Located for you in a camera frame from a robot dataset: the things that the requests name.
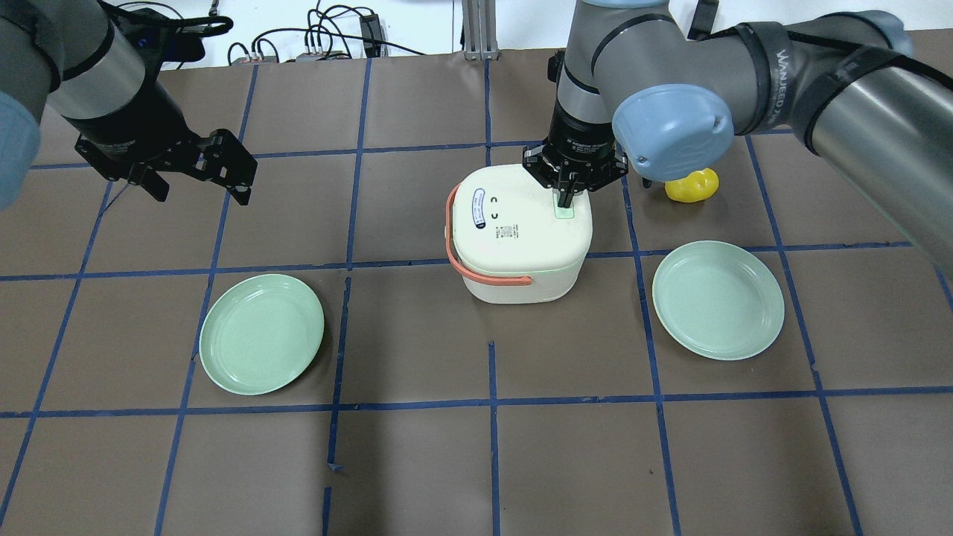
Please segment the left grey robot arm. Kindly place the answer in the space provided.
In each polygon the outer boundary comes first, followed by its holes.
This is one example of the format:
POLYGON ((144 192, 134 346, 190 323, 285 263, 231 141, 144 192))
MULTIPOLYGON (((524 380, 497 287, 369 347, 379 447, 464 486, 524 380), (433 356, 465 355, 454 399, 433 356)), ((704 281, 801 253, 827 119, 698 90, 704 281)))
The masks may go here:
POLYGON ((2 207, 20 196, 47 106, 78 131, 76 152, 106 180, 125 180, 163 202, 162 173, 183 173, 247 205, 255 157, 231 131, 191 131, 158 81, 171 43, 232 27, 223 15, 170 19, 103 1, 4 1, 2 207))

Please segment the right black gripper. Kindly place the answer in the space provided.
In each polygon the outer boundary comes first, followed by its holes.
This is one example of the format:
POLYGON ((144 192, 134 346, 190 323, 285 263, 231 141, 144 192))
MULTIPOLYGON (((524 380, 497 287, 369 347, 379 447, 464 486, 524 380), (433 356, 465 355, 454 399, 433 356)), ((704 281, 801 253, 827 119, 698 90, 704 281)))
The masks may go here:
POLYGON ((629 161, 609 123, 576 119, 557 104, 544 141, 523 148, 522 168, 554 190, 556 211, 566 211, 577 193, 596 192, 625 176, 629 161))

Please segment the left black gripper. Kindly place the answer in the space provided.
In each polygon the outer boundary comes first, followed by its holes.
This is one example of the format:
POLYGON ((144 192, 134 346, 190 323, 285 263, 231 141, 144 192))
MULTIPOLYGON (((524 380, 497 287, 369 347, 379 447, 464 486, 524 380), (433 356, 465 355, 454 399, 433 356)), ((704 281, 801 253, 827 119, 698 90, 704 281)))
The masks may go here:
POLYGON ((157 202, 170 186, 158 170, 176 170, 226 189, 238 205, 251 201, 258 160, 228 129, 205 137, 191 132, 181 109, 157 80, 144 82, 133 99, 108 115, 74 119, 81 139, 76 152, 104 179, 128 176, 157 202))

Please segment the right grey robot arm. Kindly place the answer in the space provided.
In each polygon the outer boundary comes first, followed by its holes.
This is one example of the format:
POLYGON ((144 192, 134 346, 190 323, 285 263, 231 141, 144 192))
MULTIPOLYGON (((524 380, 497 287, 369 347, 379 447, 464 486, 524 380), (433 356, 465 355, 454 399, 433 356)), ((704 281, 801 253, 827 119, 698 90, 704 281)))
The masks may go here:
POLYGON ((550 62, 550 132, 522 165, 567 207, 628 172, 684 179, 736 136, 787 126, 950 275, 951 78, 912 51, 880 10, 690 40, 665 1, 579 1, 550 62))

